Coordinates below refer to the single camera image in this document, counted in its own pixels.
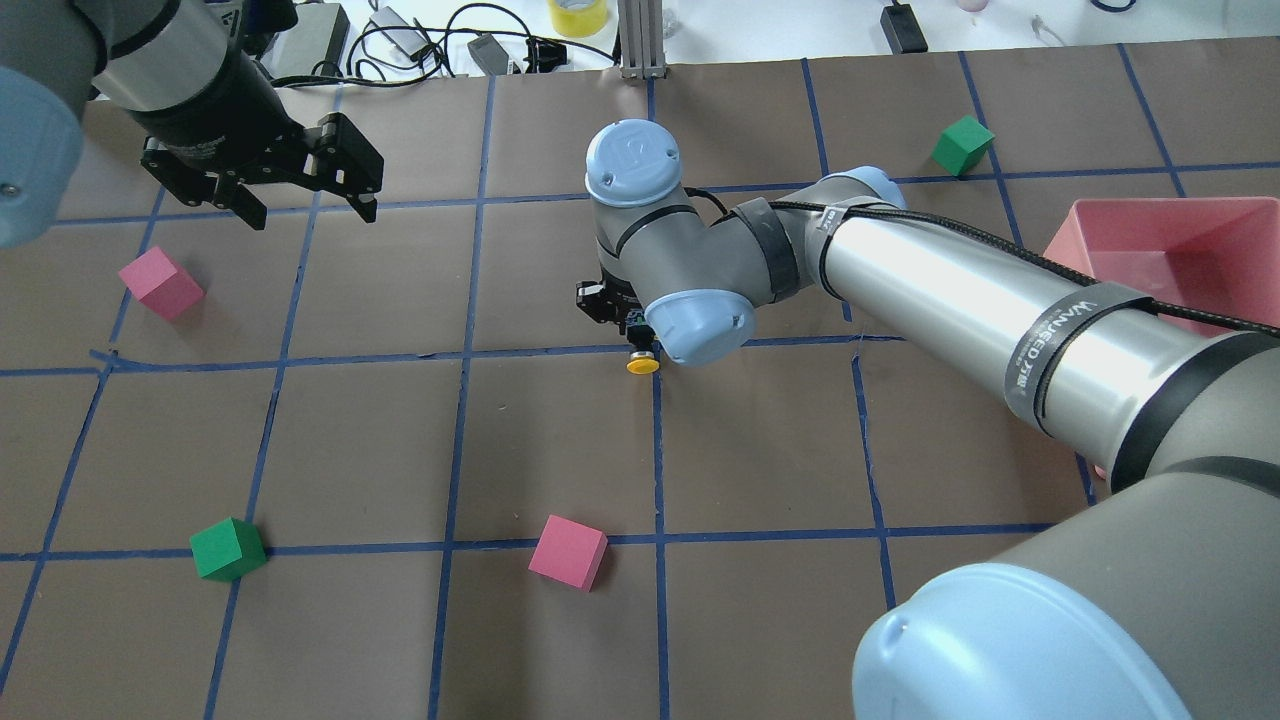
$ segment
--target grid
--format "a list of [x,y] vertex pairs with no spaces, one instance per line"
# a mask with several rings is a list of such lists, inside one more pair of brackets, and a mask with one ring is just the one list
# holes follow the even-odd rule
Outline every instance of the grid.
[[[1157,123],[1157,114],[1153,111],[1148,97],[1144,92],[1143,85],[1139,82],[1139,74],[1134,69],[1134,64],[1130,58],[1130,51],[1123,45],[1114,46],[1111,53],[1119,55],[1130,90],[1137,97],[1151,138],[1158,147],[1158,154],[1162,159],[1162,164],[1158,165],[1146,165],[1146,167],[1124,167],[1124,168],[1084,168],[1074,170],[1020,170],[1009,172],[1001,165],[1000,158],[997,156],[997,149],[1000,147],[1000,133],[997,133],[996,146],[988,152],[989,172],[984,172],[979,168],[970,176],[966,176],[963,181],[956,181],[955,178],[947,176],[934,176],[934,174],[906,174],[897,176],[895,179],[906,186],[911,184],[934,184],[934,183],[952,183],[952,182],[973,182],[973,181],[993,181],[1000,195],[1000,201],[1006,214],[1009,228],[1012,233],[1012,240],[1023,245],[1024,237],[1020,232],[1019,218],[1015,214],[1015,202],[1011,197],[1009,188],[1010,181],[1020,179],[1033,179],[1033,178],[1082,178],[1082,177],[1100,177],[1100,176],[1164,176],[1170,179],[1172,187],[1178,196],[1187,196],[1188,192],[1184,188],[1183,181],[1197,173],[1211,173],[1211,172],[1233,172],[1233,170],[1275,170],[1280,169],[1280,160],[1263,159],[1258,161],[1243,161],[1243,163],[1198,163],[1198,164],[1176,164],[1174,158],[1166,146],[1164,136],[1161,133],[1161,127]],[[978,83],[975,82],[977,70],[970,64],[970,56],[965,53],[956,55],[959,65],[964,74],[964,81],[966,85],[966,91],[972,101],[972,111],[979,119],[987,124],[987,115],[984,113],[983,99],[979,97]],[[831,161],[828,159],[827,136],[823,132],[824,122],[823,114],[820,111],[819,100],[820,94],[815,88],[813,67],[809,60],[803,60],[800,63],[800,78],[797,82],[803,82],[804,95],[808,99],[808,114],[812,118],[812,133],[813,143],[819,161],[819,167],[823,174],[831,172]],[[447,352],[434,352],[429,355],[416,355],[416,354],[388,354],[388,355],[347,355],[347,356],[303,356],[294,357],[291,355],[291,341],[293,336],[294,320],[298,313],[300,297],[303,291],[303,283],[306,279],[308,256],[312,246],[312,236],[315,233],[317,217],[326,213],[346,213],[348,211],[342,206],[325,206],[321,205],[321,197],[319,195],[312,196],[308,208],[287,208],[287,209],[273,209],[269,211],[271,217],[280,215],[305,215],[306,217],[306,232],[301,245],[301,254],[298,256],[297,275],[294,278],[292,293],[289,296],[288,313],[284,322],[284,332],[280,337],[279,354],[278,357],[273,360],[253,360],[253,361],[237,361],[237,363],[182,363],[182,364],[150,364],[133,361],[127,357],[120,356],[120,354],[91,351],[90,355],[95,364],[83,366],[65,366],[65,368],[18,368],[18,369],[0,369],[0,379],[4,378],[22,378],[22,377],[51,377],[51,375],[84,375],[96,379],[96,389],[88,404],[88,410],[83,418],[83,424],[79,428],[79,433],[76,437],[74,447],[70,452],[70,457],[67,462],[65,473],[63,475],[61,484],[58,489],[56,501],[52,509],[52,514],[49,519],[46,530],[44,533],[44,539],[41,543],[41,550],[37,552],[5,552],[0,553],[0,564],[23,564],[23,566],[29,565],[32,568],[29,582],[22,600],[20,609],[17,615],[17,621],[13,628],[12,639],[8,643],[6,652],[4,655],[4,664],[0,666],[0,693],[4,692],[6,680],[10,676],[10,671],[14,664],[19,661],[19,650],[23,642],[23,630],[27,624],[27,619],[32,607],[37,592],[41,587],[41,577],[45,573],[49,564],[56,564],[63,561],[115,561],[127,559],[186,559],[191,556],[189,550],[180,547],[140,547],[140,548],[127,548],[127,550],[74,550],[74,551],[58,551],[54,550],[54,541],[59,529],[59,523],[61,519],[63,509],[68,498],[68,493],[76,479],[77,466],[79,464],[81,452],[84,448],[86,438],[90,436],[95,423],[95,415],[97,413],[99,405],[102,400],[104,391],[106,389],[111,378],[118,375],[128,374],[150,374],[150,373],[228,373],[228,372],[241,372],[241,370],[274,370],[274,382],[271,386],[270,402],[268,405],[265,419],[262,421],[261,442],[259,446],[256,461],[252,471],[252,480],[248,487],[247,501],[244,505],[244,519],[250,523],[253,521],[255,512],[257,509],[259,493],[262,484],[262,475],[266,468],[268,456],[271,446],[273,428],[275,424],[276,406],[282,395],[285,375],[291,369],[294,368],[308,368],[308,366],[324,366],[324,365],[346,365],[346,364],[365,364],[365,363],[433,363],[433,361],[456,361],[460,365],[458,387],[457,387],[457,411],[453,425],[453,451],[452,451],[452,464],[449,471],[449,486],[448,486],[448,501],[447,501],[447,518],[443,541],[438,542],[390,542],[390,543],[347,543],[347,544],[283,544],[269,548],[270,556],[332,556],[332,555],[381,555],[381,553],[439,553],[440,557],[440,575],[438,585],[436,597],[436,616],[435,616],[435,630],[434,630],[434,644],[433,644],[433,661],[431,661],[431,674],[429,679],[424,679],[424,685],[428,693],[428,716],[438,717],[442,715],[440,710],[440,697],[442,697],[442,678],[445,670],[445,648],[449,642],[449,633],[447,632],[447,619],[449,614],[449,597],[451,597],[451,579],[453,573],[453,560],[457,553],[474,552],[474,551],[490,551],[490,550],[516,550],[516,548],[531,548],[536,538],[503,538],[503,539],[460,539],[457,537],[457,518],[458,518],[458,497],[460,497],[460,480],[462,475],[462,461],[463,461],[463,445],[466,439],[467,429],[467,410],[468,410],[468,396],[471,392],[471,375],[472,375],[472,361],[477,359],[509,359],[509,357],[535,357],[535,356],[570,356],[570,355],[604,355],[604,354],[622,354],[627,350],[623,345],[577,345],[577,346],[557,346],[557,347],[535,347],[535,348],[511,348],[511,350],[477,350],[475,347],[475,328],[476,328],[476,306],[477,306],[477,287],[480,284],[480,258],[484,252],[483,247],[483,234],[485,228],[485,214],[486,209],[495,205],[511,205],[511,204],[525,204],[525,202],[563,202],[573,200],[585,200],[586,193],[552,193],[552,195],[507,195],[499,197],[489,196],[488,191],[488,177],[490,167],[490,140],[493,133],[494,123],[494,97],[497,90],[497,81],[494,78],[488,79],[485,104],[484,104],[484,126],[483,126],[483,143],[481,143],[481,159],[480,159],[480,172],[479,183],[476,187],[476,193],[474,197],[463,199],[442,199],[442,200],[411,200],[411,201],[392,201],[385,202],[383,208],[385,210],[399,209],[399,208],[448,208],[448,206],[462,206],[474,208],[475,211],[475,224],[472,234],[471,246],[471,264],[470,264],[470,278],[468,278],[468,291],[467,291],[467,309],[466,309],[466,323],[465,323],[465,336],[461,351],[447,351]],[[342,106],[343,94],[338,92],[334,95],[333,109],[337,110]],[[664,119],[663,109],[659,104],[658,92],[654,81],[649,81],[645,88],[645,106],[646,114],[650,119],[658,119],[662,122]],[[748,184],[710,184],[709,190],[719,193],[733,193],[733,192],[751,192],[751,193],[769,193],[791,191],[804,187],[804,182],[772,182],[772,183],[748,183]],[[123,218],[92,218],[92,219],[72,219],[63,220],[60,225],[63,227],[79,227],[79,225],[106,225],[118,223],[145,223],[145,231],[142,233],[141,245],[137,247],[136,255],[145,252],[150,245],[152,234],[157,225],[174,222],[174,220],[191,220],[210,217],[224,217],[223,213],[205,213],[205,214],[163,214],[161,205],[164,201],[164,193],[156,195],[155,201],[151,208],[151,213],[146,217],[123,217]],[[110,332],[110,341],[114,345],[122,333],[124,327],[125,316],[129,313],[132,302],[129,301],[129,295],[125,292],[120,300],[119,310],[115,315],[114,324]],[[856,316],[858,311],[855,309],[845,307],[845,320],[850,322]],[[652,377],[652,427],[653,427],[653,502],[655,509],[654,524],[652,533],[627,533],[627,534],[613,534],[609,537],[611,544],[614,546],[645,546],[653,547],[654,552],[654,577],[655,577],[655,616],[657,616],[657,661],[658,661],[658,712],[663,719],[673,716],[672,712],[672,688],[671,688],[671,669],[669,669],[669,638],[668,638],[668,593],[667,593],[667,575],[668,575],[668,555],[667,551],[672,546],[677,544],[695,544],[695,543],[737,543],[737,542],[771,542],[771,541],[823,541],[823,539],[868,539],[876,541],[878,544],[879,566],[883,585],[884,607],[893,607],[900,598],[895,592],[893,583],[893,562],[891,557],[891,538],[918,538],[918,537],[955,537],[955,536],[998,536],[998,534],[1023,534],[1039,532],[1051,523],[1014,523],[1014,524],[956,524],[956,525],[896,525],[886,520],[884,509],[882,506],[881,492],[877,486],[877,464],[873,459],[873,442],[872,437],[876,433],[876,427],[872,421],[874,418],[873,409],[868,402],[867,380],[863,372],[863,357],[861,348],[864,343],[905,343],[905,341],[890,332],[867,332],[855,331],[846,334],[812,334],[804,337],[767,337],[753,340],[748,343],[749,347],[783,347],[783,346],[822,346],[822,345],[837,345],[854,347],[855,355],[850,361],[850,374],[849,382],[854,388],[854,397],[856,398],[856,407],[851,409],[858,416],[858,430],[860,438],[850,438],[861,441],[864,469],[867,474],[867,492],[870,501],[870,511],[873,524],[869,527],[849,527],[849,528],[820,528],[820,529],[772,529],[772,530],[723,530],[723,532],[668,532],[667,530],[667,500],[666,500],[666,477],[664,477],[664,410],[663,410],[663,375],[654,374]],[[1075,469],[1079,474],[1083,493],[1085,495],[1085,501],[1088,505],[1097,502],[1094,495],[1093,483],[1091,480],[1087,465],[1083,459],[1076,456]],[[228,653],[228,644],[232,635],[232,629],[237,618],[237,605],[239,598],[241,582],[237,580],[232,583],[227,602],[225,611],[221,621],[221,629],[219,634],[219,641],[216,646],[216,656],[214,660],[212,674],[209,679],[207,698],[205,702],[204,716],[206,719],[214,717],[215,710],[219,701],[220,683],[223,679],[224,665]]]

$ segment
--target light blue cap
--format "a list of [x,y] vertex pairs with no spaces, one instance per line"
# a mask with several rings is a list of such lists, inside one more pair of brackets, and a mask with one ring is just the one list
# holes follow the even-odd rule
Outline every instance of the light blue cap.
[[831,173],[827,176],[827,178],[836,177],[852,178],[872,188],[872,191],[884,202],[906,210],[906,197],[902,197],[902,191],[897,187],[897,183],[888,178],[888,173],[874,165],[863,165],[860,168],[854,168],[852,170]]
[[0,67],[0,247],[31,242],[54,224],[83,143],[65,102]]
[[719,360],[751,340],[755,307],[727,290],[686,290],[659,297],[644,311],[663,351],[681,365]]
[[680,184],[680,147],[667,128],[627,119],[595,133],[586,149],[586,191],[612,208],[662,200]]
[[854,659],[854,712],[858,720],[1190,720],[1111,616],[1053,578],[1001,562],[934,578],[867,630]]

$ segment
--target black power adapter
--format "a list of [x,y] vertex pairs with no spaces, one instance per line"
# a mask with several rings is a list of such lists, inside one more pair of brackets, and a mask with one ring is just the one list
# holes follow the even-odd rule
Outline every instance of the black power adapter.
[[920,23],[915,20],[915,13],[910,5],[899,5],[896,1],[884,8],[881,13],[881,28],[895,55],[904,53],[927,53],[929,44],[924,41]]

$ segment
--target cube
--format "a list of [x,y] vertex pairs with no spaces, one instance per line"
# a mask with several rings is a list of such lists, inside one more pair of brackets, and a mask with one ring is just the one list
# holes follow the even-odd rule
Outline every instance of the cube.
[[257,528],[228,518],[191,536],[196,573],[206,580],[229,583],[266,562]]
[[965,115],[942,131],[933,147],[933,159],[948,173],[960,177],[982,160],[993,140],[996,136],[989,129],[982,127],[973,115]]
[[187,270],[159,247],[140,255],[119,275],[138,302],[170,322],[205,296]]
[[547,518],[547,527],[538,538],[529,569],[584,592],[591,592],[595,571],[600,569],[604,546],[609,538],[594,528],[566,520],[559,515]]

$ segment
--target yellow tape roll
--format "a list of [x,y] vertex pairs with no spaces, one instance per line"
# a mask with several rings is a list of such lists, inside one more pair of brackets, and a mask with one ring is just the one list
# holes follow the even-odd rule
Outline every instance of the yellow tape roll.
[[564,37],[586,37],[600,32],[609,15],[604,0],[547,0],[552,27]]

